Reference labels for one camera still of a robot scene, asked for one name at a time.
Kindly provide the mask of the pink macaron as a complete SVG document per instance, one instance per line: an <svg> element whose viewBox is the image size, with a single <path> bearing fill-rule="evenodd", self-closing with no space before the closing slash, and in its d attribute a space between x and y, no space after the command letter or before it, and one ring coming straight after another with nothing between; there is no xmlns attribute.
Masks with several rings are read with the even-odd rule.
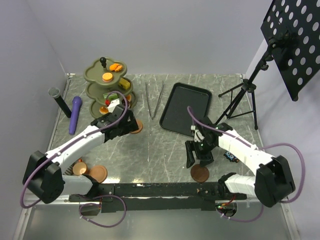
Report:
<svg viewBox="0 0 320 240"><path fill-rule="evenodd" d="M102 78L105 83L109 83L113 80L113 78Z"/></svg>

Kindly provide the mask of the light wooden coaster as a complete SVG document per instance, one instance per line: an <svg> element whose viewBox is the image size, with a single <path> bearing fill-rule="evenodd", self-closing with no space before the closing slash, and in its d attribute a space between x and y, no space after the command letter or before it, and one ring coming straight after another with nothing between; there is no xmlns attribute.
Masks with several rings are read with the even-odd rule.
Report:
<svg viewBox="0 0 320 240"><path fill-rule="evenodd" d="M132 131L131 134L138 134L143 129L143 123L140 120L137 120L136 123L137 123L138 129L135 131Z"/></svg>
<svg viewBox="0 0 320 240"><path fill-rule="evenodd" d="M98 183L103 183L108 176L108 171L103 165L95 165L90 169L89 175Z"/></svg>

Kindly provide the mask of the metal tongs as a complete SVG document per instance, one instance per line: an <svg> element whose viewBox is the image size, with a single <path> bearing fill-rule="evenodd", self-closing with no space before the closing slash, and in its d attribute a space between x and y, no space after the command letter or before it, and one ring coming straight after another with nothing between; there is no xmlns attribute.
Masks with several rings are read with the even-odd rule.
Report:
<svg viewBox="0 0 320 240"><path fill-rule="evenodd" d="M155 103L155 98L151 98L151 95L149 93L149 84L147 82L145 83L145 96L146 96L146 102L147 102L147 109L148 109L148 114L151 120L154 120L157 115L157 112L161 103L162 95L164 92L164 86L165 86L164 81L162 81L161 89L157 96L156 105L154 106L154 108L152 108L152 104Z"/></svg>

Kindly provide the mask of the orange flower cookie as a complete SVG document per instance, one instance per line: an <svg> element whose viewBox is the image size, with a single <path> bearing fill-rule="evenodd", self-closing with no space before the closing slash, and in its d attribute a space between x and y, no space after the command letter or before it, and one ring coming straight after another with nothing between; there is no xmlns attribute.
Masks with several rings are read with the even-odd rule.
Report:
<svg viewBox="0 0 320 240"><path fill-rule="evenodd" d="M122 64L114 63L114 64L109 66L109 70L112 71L112 72L115 72L116 67L119 66L119 65L122 65Z"/></svg>

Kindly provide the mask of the orange glazed donut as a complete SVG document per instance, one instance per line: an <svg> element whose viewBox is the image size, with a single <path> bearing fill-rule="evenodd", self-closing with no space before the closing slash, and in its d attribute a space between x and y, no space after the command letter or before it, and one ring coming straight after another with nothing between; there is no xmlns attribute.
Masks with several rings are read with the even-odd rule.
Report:
<svg viewBox="0 0 320 240"><path fill-rule="evenodd" d="M107 107L101 106L101 107L99 108L99 112L104 115L104 114L107 114L107 113L109 112L109 110L108 110Z"/></svg>

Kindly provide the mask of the dark wooden coaster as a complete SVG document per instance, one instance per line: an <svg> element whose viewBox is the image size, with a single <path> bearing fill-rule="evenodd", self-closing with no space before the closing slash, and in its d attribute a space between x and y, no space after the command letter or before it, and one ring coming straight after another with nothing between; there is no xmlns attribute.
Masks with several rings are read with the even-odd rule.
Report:
<svg viewBox="0 0 320 240"><path fill-rule="evenodd" d="M204 183L208 180L210 172L207 167L196 164L191 168L190 175L194 181Z"/></svg>

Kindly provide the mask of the yellow layered cake slice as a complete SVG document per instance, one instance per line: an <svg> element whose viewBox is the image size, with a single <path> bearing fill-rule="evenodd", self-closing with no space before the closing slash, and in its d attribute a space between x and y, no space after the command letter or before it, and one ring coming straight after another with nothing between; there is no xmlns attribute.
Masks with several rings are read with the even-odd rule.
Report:
<svg viewBox="0 0 320 240"><path fill-rule="evenodd" d="M120 79L120 81L118 82L118 85L124 90L127 90L131 87L131 83L124 78Z"/></svg>

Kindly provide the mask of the green layered cake slice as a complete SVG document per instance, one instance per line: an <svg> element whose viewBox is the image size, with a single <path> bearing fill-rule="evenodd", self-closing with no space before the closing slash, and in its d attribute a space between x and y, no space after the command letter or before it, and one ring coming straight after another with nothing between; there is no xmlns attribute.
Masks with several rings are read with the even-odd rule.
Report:
<svg viewBox="0 0 320 240"><path fill-rule="evenodd" d="M103 98L104 98L105 100L110 100L110 101L112 101L112 100L114 100L114 99L118 99L119 97L118 97L118 94L117 94L117 93L113 92L113 93L105 93L105 94L103 94Z"/></svg>

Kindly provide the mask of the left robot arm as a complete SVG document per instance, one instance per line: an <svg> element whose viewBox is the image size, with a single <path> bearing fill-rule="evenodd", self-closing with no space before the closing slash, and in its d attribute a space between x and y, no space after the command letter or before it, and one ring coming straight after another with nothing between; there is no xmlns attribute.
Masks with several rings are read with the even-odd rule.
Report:
<svg viewBox="0 0 320 240"><path fill-rule="evenodd" d="M22 180L23 190L30 190L45 204L61 195L81 195L95 200L99 182L88 174L65 175L65 171L93 148L138 130L134 113L119 104L113 112L94 119L80 134L46 153L35 151L30 157Z"/></svg>

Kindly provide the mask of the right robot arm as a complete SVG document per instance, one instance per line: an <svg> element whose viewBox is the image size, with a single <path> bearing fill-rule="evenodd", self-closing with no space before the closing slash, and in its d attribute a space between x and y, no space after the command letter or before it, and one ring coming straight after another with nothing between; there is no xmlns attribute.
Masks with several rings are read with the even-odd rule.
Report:
<svg viewBox="0 0 320 240"><path fill-rule="evenodd" d="M227 200L234 194L245 194L256 197L264 206L271 208L295 191L296 186L287 159L260 150L228 124L208 127L195 124L190 127L190 131L194 139L185 142L187 168L190 168L195 160L199 160L199 165L203 168L211 164L214 161L212 151L219 147L253 173L253 176L244 176L232 172L222 176L218 181L221 198Z"/></svg>

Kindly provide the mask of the green three-tier serving stand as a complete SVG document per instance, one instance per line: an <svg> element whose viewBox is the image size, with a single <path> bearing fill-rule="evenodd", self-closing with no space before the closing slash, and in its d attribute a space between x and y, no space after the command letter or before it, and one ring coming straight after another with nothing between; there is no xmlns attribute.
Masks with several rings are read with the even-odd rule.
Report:
<svg viewBox="0 0 320 240"><path fill-rule="evenodd" d="M122 71L115 72L109 70L110 65L115 63L123 65ZM104 82L102 79L104 73L112 73L113 80L111 82ZM122 93L128 101L129 108L136 106L138 101L137 95L134 92L133 83L126 77L126 73L127 65L124 62L104 56L96 59L93 64L84 71L83 77L88 82L85 92L86 95L92 99L89 112L93 118L99 118L103 115L99 111L100 107L107 107L103 94L108 94L112 91ZM125 90L118 85L121 78L130 82L129 89Z"/></svg>

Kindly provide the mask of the round orange cracker biscuit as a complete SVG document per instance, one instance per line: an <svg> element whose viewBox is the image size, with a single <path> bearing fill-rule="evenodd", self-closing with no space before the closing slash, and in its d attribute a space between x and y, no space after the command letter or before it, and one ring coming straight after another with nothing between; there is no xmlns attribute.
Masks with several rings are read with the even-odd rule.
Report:
<svg viewBox="0 0 320 240"><path fill-rule="evenodd" d="M110 72L106 72L102 75L102 79L113 79L113 74Z"/></svg>

